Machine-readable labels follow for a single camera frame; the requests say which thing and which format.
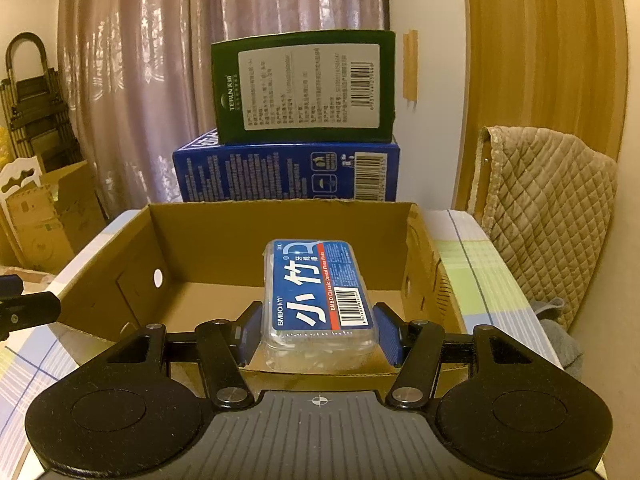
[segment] beige quilted fabric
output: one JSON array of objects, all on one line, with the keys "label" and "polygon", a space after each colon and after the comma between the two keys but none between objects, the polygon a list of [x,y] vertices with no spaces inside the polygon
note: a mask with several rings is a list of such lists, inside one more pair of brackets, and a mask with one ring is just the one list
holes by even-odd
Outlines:
[{"label": "beige quilted fabric", "polygon": [[528,300],[564,299],[567,308],[559,322],[568,328],[604,243],[616,163],[577,137],[546,128],[484,128],[470,212],[488,136],[492,166],[482,228]]}]

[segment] curtain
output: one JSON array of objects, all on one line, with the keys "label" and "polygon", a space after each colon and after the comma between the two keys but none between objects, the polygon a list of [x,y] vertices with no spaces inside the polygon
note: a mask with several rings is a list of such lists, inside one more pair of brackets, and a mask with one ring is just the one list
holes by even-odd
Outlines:
[{"label": "curtain", "polygon": [[82,152],[114,216],[180,193],[172,153],[215,126],[210,44],[388,28],[387,0],[60,0],[58,65]]}]

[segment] barcode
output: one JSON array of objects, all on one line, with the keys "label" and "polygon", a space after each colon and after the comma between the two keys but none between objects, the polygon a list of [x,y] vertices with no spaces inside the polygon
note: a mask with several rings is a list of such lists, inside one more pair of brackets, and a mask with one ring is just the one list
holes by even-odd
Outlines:
[{"label": "barcode", "polygon": [[367,326],[360,291],[350,286],[334,286],[335,304],[341,326]]},{"label": "barcode", "polygon": [[351,61],[351,106],[373,108],[373,63]]},{"label": "barcode", "polygon": [[386,153],[356,152],[353,167],[354,199],[383,201],[386,196]]}]

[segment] white chair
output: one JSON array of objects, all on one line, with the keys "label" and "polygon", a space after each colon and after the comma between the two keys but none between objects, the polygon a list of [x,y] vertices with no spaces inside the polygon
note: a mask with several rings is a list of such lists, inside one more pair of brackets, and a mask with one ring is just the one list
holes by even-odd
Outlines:
[{"label": "white chair", "polygon": [[26,186],[30,182],[34,182],[36,186],[40,185],[40,176],[42,168],[37,156],[31,158],[16,158],[13,162],[7,164],[0,171],[0,206],[6,222],[9,224],[14,234],[15,242],[20,246],[18,241],[18,232],[9,215],[9,209],[6,206],[6,200],[21,187]]}]

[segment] red stripe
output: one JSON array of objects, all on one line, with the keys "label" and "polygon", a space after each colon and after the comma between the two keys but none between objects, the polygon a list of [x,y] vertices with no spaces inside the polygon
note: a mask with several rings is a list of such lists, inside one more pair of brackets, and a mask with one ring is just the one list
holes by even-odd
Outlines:
[{"label": "red stripe", "polygon": [[331,285],[329,265],[326,262],[326,254],[324,254],[324,244],[318,244],[317,247],[318,256],[320,256],[320,269],[322,272],[324,291],[326,293],[326,302],[329,305],[329,320],[331,321],[331,330],[340,330],[340,320],[338,319],[338,311],[335,307],[334,288]]}]

